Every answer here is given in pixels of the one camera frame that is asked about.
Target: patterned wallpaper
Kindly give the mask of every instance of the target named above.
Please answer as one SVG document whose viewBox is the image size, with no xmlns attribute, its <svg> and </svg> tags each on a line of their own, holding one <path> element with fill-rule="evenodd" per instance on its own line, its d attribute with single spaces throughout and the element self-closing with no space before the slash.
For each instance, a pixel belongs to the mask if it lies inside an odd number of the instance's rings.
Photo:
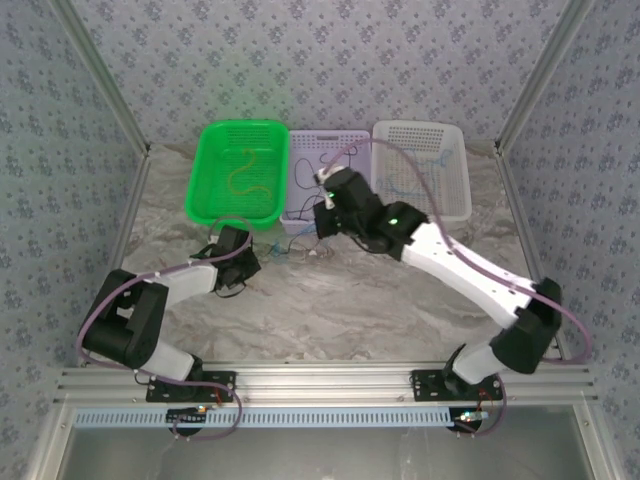
<svg viewBox="0 0 640 480">
<path fill-rule="evenodd" d="M 24 474 L 136 155 L 46 0 L 0 2 L 0 478 Z"/>
<path fill-rule="evenodd" d="M 565 0 L 73 0 L 147 140 L 207 124 L 454 123 L 495 138 Z"/>
<path fill-rule="evenodd" d="M 593 332 L 597 384 L 640 479 L 640 6 L 597 0 L 509 158 L 546 272 Z M 575 332 L 570 341 L 577 346 Z"/>
</svg>

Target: basket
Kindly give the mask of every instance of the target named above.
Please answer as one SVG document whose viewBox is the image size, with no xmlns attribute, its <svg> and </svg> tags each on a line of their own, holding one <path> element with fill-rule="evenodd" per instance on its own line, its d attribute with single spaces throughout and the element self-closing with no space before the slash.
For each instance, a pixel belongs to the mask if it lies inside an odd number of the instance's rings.
<svg viewBox="0 0 640 480">
<path fill-rule="evenodd" d="M 297 234 L 314 224 L 313 205 L 324 197 L 313 175 L 341 148 L 363 138 L 364 130 L 292 130 L 290 136 L 289 185 L 280 222 L 288 234 Z M 362 173 L 371 182 L 371 144 L 358 145 L 338 161 Z"/>
<path fill-rule="evenodd" d="M 387 140 L 415 159 L 433 191 L 443 221 L 464 221 L 471 216 L 467 154 L 458 127 L 389 120 L 375 124 L 373 138 Z M 413 169 L 397 152 L 374 144 L 371 169 L 373 189 L 384 203 L 403 201 L 422 212 L 433 213 Z"/>
<path fill-rule="evenodd" d="M 202 132 L 191 171 L 185 210 L 211 225 L 237 215 L 257 230 L 270 228 L 284 209 L 289 131 L 279 122 L 229 120 Z M 220 226 L 245 227 L 238 220 Z"/>
</svg>

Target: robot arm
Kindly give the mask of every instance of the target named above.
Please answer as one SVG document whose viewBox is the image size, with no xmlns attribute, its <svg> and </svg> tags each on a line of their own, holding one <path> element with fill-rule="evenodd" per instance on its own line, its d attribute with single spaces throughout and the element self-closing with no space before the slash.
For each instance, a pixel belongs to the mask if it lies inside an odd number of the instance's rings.
<svg viewBox="0 0 640 480">
<path fill-rule="evenodd" d="M 213 258 L 233 252 L 248 233 L 223 227 L 215 244 L 207 245 L 192 257 Z M 166 308 L 187 298 L 224 288 L 233 288 L 255 275 L 260 265 L 251 248 L 224 262 L 195 265 L 142 281 L 124 291 L 104 309 L 87 331 L 82 346 L 131 369 L 142 369 L 174 380 L 194 375 L 201 362 L 160 340 Z M 135 278 L 133 273 L 114 270 L 107 276 L 89 313 L 116 288 Z"/>
<path fill-rule="evenodd" d="M 461 346 L 451 357 L 445 383 L 452 392 L 504 369 L 533 373 L 560 327 L 560 315 L 527 295 L 487 279 L 463 263 L 443 242 L 437 225 L 404 202 L 383 205 L 358 172 L 335 166 L 321 170 L 316 181 L 326 199 L 314 206 L 316 230 L 323 238 L 345 233 L 371 253 L 387 254 L 419 268 L 480 306 L 502 331 L 489 342 Z M 454 241 L 457 251 L 473 263 L 518 285 L 560 301 L 560 287 L 540 284 L 501 269 Z"/>
</svg>

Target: green basket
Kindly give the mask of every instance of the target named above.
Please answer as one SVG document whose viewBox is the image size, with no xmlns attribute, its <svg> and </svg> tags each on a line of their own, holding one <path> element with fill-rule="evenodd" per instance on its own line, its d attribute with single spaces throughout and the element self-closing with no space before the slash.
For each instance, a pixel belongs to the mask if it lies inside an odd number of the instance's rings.
<svg viewBox="0 0 640 480">
<path fill-rule="evenodd" d="M 204 129 L 191 171 L 185 210 L 211 225 L 225 215 L 246 218 L 256 230 L 270 228 L 284 210 L 289 130 L 269 120 L 229 120 Z M 239 220 L 220 226 L 245 227 Z"/>
</svg>

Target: white basket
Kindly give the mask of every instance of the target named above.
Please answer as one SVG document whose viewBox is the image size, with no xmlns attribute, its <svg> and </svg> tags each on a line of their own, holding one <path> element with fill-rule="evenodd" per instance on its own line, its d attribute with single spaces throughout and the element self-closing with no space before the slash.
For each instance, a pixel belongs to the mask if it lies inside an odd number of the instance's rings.
<svg viewBox="0 0 640 480">
<path fill-rule="evenodd" d="M 446 222 L 471 215 L 469 169 L 462 131 L 444 123 L 388 120 L 375 124 L 373 138 L 387 140 L 413 157 L 433 190 L 438 212 Z M 403 201 L 427 214 L 429 199 L 414 171 L 397 153 L 373 144 L 371 185 L 384 203 Z"/>
</svg>

